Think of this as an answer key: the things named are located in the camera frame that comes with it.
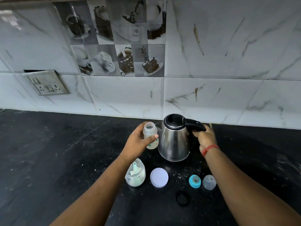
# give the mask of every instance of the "kettle lid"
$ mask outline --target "kettle lid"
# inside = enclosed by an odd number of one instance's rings
[[[181,130],[185,127],[184,117],[180,114],[170,114],[164,118],[164,125],[171,130]]]

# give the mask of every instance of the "left forearm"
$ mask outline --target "left forearm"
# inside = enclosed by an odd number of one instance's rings
[[[104,225],[131,163],[123,157],[118,157],[51,226]]]

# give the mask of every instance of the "red thread bracelet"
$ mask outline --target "red thread bracelet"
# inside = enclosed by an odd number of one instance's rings
[[[204,156],[204,158],[205,158],[205,154],[207,153],[207,151],[208,151],[210,148],[213,148],[213,147],[219,148],[219,146],[217,146],[217,145],[210,145],[210,146],[208,146],[206,149],[204,149],[204,150],[202,151],[202,156]]]

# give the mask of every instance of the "socket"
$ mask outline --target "socket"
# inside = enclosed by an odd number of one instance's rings
[[[54,70],[23,73],[41,96],[69,94]]]

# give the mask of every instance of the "black kettle handle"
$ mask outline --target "black kettle handle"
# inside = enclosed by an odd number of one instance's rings
[[[184,118],[183,121],[185,126],[188,128],[192,128],[192,129],[195,128],[197,131],[206,131],[205,126],[199,121],[186,119],[186,118]]]

